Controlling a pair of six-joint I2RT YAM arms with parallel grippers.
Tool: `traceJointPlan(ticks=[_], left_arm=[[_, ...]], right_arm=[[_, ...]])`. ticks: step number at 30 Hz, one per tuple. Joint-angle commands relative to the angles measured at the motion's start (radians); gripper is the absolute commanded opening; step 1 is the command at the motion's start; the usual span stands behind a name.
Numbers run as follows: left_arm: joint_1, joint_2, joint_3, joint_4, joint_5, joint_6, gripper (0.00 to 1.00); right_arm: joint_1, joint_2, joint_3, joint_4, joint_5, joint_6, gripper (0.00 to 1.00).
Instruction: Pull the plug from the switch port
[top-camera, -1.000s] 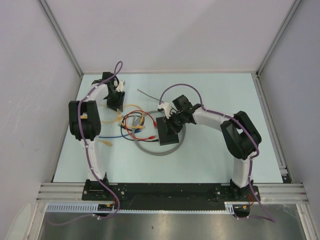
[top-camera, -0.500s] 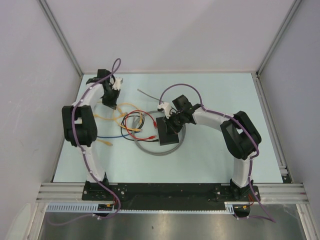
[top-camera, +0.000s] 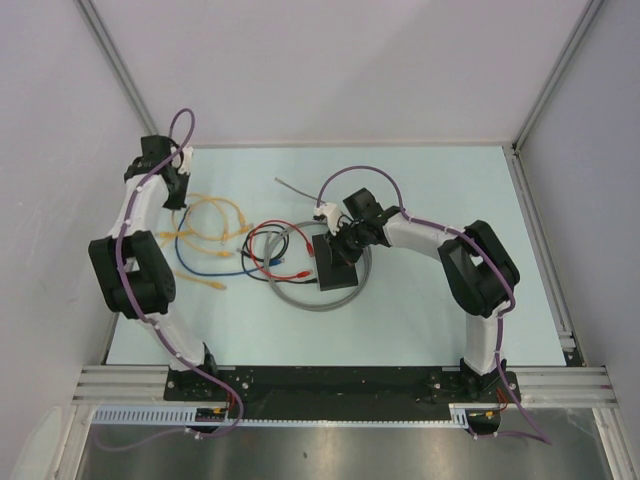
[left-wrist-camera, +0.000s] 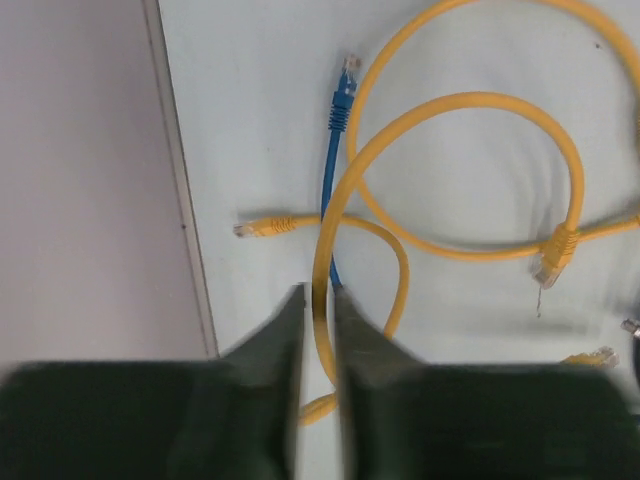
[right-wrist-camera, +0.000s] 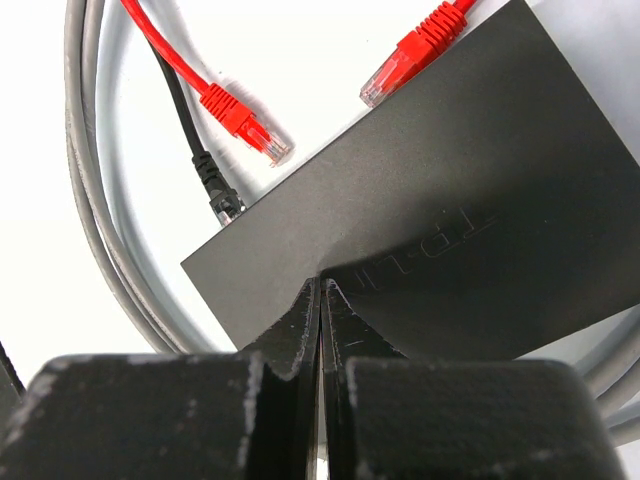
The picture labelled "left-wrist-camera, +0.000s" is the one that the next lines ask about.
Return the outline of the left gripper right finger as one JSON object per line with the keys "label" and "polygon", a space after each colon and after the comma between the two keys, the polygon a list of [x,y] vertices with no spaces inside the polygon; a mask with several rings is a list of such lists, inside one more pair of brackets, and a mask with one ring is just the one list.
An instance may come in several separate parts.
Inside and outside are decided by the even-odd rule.
{"label": "left gripper right finger", "polygon": [[426,365],[372,325],[350,293],[334,296],[334,340],[346,479],[435,479]]}

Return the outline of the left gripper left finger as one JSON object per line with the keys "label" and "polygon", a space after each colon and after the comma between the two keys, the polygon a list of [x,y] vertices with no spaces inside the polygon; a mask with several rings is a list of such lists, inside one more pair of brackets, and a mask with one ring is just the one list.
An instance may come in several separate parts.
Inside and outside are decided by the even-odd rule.
{"label": "left gripper left finger", "polygon": [[298,284],[243,343],[196,368],[168,478],[294,478],[305,308]]}

